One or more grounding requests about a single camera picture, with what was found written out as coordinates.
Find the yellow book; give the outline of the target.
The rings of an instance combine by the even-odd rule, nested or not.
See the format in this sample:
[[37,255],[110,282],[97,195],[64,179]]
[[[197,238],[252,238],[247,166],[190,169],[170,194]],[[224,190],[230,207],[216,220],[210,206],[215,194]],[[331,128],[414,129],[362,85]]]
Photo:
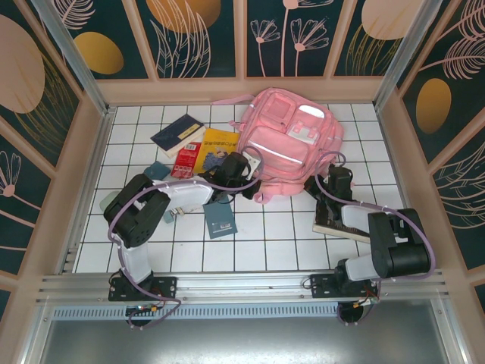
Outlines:
[[238,140],[238,133],[207,129],[196,159],[194,173],[203,173],[220,166],[231,152],[236,151]]

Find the teal thin notebook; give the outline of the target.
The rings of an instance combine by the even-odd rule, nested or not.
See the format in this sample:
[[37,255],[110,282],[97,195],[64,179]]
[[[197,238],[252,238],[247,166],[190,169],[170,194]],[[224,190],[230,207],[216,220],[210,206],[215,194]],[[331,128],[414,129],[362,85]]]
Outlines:
[[211,239],[237,232],[235,217],[228,199],[203,206],[206,226]]

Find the pink backpack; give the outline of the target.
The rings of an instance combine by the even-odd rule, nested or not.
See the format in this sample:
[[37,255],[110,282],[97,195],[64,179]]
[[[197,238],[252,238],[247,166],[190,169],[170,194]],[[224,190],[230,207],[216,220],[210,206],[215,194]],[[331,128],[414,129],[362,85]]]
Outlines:
[[275,196],[294,196],[304,190],[310,177],[327,175],[344,137],[342,125],[330,110],[278,88],[213,104],[246,101],[249,106],[233,127],[239,131],[236,151],[251,161],[263,161],[257,173],[260,185],[251,200],[265,204]]

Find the red booklet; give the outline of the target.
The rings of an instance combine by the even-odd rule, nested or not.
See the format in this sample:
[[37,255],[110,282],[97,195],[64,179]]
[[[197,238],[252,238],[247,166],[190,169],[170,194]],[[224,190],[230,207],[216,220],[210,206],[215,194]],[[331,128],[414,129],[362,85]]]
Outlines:
[[200,147],[200,142],[189,143],[178,152],[171,177],[186,179],[193,176]]

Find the dark brown book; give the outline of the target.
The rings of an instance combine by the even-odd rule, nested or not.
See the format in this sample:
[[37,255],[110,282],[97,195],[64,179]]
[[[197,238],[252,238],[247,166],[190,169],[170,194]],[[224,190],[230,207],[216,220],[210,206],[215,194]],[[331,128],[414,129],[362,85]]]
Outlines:
[[346,227],[341,222],[333,220],[333,213],[323,203],[318,204],[316,207],[312,231],[362,243],[371,242],[369,233],[354,227]]

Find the navy blue thick book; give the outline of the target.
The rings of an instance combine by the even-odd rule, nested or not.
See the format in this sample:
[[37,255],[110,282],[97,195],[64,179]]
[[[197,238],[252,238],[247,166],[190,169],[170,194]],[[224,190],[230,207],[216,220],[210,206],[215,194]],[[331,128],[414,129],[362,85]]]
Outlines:
[[151,137],[151,141],[168,157],[173,158],[183,147],[205,133],[205,125],[185,114]]

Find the small teal pouch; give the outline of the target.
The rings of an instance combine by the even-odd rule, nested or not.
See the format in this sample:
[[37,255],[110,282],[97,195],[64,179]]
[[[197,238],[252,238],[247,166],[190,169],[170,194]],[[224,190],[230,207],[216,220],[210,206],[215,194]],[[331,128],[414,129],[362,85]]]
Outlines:
[[145,168],[143,174],[152,180],[163,180],[171,173],[171,169],[162,163],[155,161]]

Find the aluminium side rail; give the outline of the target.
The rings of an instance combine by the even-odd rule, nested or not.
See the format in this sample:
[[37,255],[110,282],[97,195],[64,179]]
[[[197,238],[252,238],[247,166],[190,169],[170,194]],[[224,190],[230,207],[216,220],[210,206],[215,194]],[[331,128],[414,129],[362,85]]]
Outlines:
[[418,212],[424,232],[433,239],[433,223],[427,205],[430,176],[425,170],[424,156],[408,116],[399,106],[388,105],[378,112],[386,147],[406,208]]
[[78,249],[83,239],[115,114],[115,108],[108,109],[102,116],[84,112],[82,121],[70,133],[61,161],[64,170],[58,178],[61,183],[59,197],[65,204],[62,216],[69,221],[61,229],[62,244],[55,269],[57,275],[64,272],[69,252]]

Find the aluminium mounting rail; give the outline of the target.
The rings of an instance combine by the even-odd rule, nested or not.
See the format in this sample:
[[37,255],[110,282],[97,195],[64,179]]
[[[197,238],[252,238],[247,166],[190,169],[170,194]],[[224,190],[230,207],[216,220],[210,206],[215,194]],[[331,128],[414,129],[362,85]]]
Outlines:
[[[304,280],[310,271],[256,273],[176,273],[176,298],[187,304],[292,303],[311,301]],[[50,305],[95,305],[108,303],[109,273],[47,275],[36,294],[37,303]],[[449,290],[442,272],[425,280],[397,278],[381,284],[386,300],[444,299]]]

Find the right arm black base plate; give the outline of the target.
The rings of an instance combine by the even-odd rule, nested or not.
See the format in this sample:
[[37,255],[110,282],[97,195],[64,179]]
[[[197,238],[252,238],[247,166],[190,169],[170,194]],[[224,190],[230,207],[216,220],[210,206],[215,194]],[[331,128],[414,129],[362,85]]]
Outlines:
[[321,299],[363,299],[379,296],[377,285],[373,286],[370,280],[350,281],[336,273],[311,275],[310,289],[313,298]]

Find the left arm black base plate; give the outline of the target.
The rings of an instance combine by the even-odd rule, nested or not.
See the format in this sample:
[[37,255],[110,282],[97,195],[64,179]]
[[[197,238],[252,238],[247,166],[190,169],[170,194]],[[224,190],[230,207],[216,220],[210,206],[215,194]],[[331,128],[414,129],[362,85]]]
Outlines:
[[[159,297],[174,298],[177,291],[177,278],[148,276],[139,286]],[[108,292],[110,302],[154,301],[153,297],[137,290],[124,276],[112,278]]]

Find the aluminium corner post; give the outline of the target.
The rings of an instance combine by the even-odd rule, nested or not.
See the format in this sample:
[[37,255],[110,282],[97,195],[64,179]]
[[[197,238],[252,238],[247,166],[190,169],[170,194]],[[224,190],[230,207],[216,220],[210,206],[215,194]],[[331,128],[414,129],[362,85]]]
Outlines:
[[374,97],[373,104],[377,114],[382,112],[386,102],[395,90],[398,80],[411,62],[429,26],[439,12],[442,2],[443,0],[424,0],[418,9]]
[[109,104],[106,102],[101,90],[99,89],[91,70],[87,67],[73,38],[63,25],[58,13],[50,0],[31,0],[40,18],[53,36],[56,44],[64,53],[67,62],[72,67],[77,79],[83,85],[87,96],[92,100],[95,108],[102,116],[106,116],[109,111]]

